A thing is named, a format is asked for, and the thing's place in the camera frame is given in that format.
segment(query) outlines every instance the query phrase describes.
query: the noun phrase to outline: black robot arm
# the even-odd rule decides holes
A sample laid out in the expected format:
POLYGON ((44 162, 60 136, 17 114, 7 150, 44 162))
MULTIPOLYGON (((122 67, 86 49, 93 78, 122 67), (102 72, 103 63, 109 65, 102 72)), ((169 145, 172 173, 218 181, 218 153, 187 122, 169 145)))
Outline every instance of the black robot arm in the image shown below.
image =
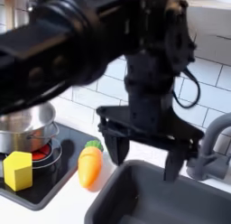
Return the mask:
POLYGON ((175 77, 185 72, 199 85, 187 70, 195 49, 187 7, 183 0, 31 1, 29 24, 0 36, 0 114, 89 84, 124 54, 129 106, 97 110, 108 152, 120 164, 129 140, 165 149, 165 180, 175 180, 203 136, 172 109, 175 77))

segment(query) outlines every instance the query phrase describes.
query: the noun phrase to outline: black stovetop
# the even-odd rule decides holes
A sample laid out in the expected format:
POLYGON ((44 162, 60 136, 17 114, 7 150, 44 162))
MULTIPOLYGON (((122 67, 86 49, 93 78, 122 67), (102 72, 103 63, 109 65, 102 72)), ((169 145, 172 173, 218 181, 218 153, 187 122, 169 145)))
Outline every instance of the black stovetop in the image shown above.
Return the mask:
POLYGON ((62 147, 60 159, 47 168, 33 170, 33 186, 23 191, 11 190, 0 177, 0 195, 28 209, 41 210, 68 181, 78 168, 79 154, 86 142, 96 138, 63 125, 58 126, 60 133, 56 139, 62 147))

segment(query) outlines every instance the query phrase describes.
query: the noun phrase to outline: gray sink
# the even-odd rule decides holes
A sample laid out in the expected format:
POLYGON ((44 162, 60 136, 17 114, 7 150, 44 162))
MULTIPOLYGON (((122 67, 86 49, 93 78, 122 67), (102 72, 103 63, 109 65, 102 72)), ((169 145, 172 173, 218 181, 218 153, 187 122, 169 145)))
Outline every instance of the gray sink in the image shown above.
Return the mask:
POLYGON ((85 224, 230 224, 231 194, 186 177, 162 180, 141 161, 118 167, 89 208, 85 224))

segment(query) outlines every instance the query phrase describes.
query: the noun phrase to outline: toy stove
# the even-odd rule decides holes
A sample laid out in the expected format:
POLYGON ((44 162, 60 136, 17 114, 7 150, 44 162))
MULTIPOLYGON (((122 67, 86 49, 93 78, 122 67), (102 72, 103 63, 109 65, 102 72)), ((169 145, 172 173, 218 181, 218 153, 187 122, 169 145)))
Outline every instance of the toy stove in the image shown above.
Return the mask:
MULTIPOLYGON (((59 125, 60 133, 32 153, 32 187, 15 192, 0 174, 0 195, 31 210, 43 209, 78 169, 79 154, 94 136, 59 125)), ((0 162, 5 154, 0 154, 0 162)))

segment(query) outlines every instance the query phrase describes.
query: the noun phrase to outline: faucet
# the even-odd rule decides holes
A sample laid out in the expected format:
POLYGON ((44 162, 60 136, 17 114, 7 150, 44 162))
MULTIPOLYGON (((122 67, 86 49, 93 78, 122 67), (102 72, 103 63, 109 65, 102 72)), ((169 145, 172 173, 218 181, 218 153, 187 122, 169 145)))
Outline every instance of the faucet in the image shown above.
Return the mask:
POLYGON ((198 158, 191 159, 187 164, 187 173, 191 178, 197 181, 225 179, 231 156, 218 154, 213 149, 221 132, 230 126, 231 113, 224 114, 210 124, 199 147, 198 158))

